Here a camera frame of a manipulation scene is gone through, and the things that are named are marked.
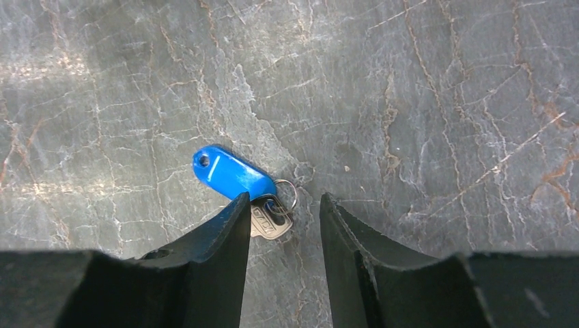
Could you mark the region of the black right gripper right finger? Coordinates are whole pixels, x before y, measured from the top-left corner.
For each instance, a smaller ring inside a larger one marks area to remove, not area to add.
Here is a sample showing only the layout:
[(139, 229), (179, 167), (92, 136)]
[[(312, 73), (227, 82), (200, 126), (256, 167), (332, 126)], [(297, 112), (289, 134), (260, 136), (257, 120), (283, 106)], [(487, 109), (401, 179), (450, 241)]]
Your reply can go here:
[(330, 193), (320, 231), (335, 327), (577, 327), (578, 253), (438, 259), (350, 214)]

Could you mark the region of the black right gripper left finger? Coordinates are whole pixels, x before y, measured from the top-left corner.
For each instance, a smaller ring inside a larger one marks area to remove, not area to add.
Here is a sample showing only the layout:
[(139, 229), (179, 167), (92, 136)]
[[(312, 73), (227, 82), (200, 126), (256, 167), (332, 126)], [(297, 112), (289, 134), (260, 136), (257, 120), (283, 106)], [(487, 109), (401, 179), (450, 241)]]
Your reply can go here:
[(2, 327), (238, 327), (251, 209), (241, 193), (141, 258), (2, 251)]

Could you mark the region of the blue key tag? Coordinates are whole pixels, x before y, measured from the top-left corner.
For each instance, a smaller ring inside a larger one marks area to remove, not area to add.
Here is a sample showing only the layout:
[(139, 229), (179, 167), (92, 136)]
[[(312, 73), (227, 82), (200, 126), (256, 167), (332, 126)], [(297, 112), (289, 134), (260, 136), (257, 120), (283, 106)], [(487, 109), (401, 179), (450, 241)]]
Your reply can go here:
[[(205, 186), (232, 200), (248, 193), (251, 203), (251, 236), (274, 240), (294, 224), (292, 211), (298, 202), (296, 186), (286, 179), (273, 179), (266, 172), (219, 145), (200, 148), (192, 155), (192, 169)], [(294, 192), (291, 206), (284, 206), (277, 187), (288, 184)]]

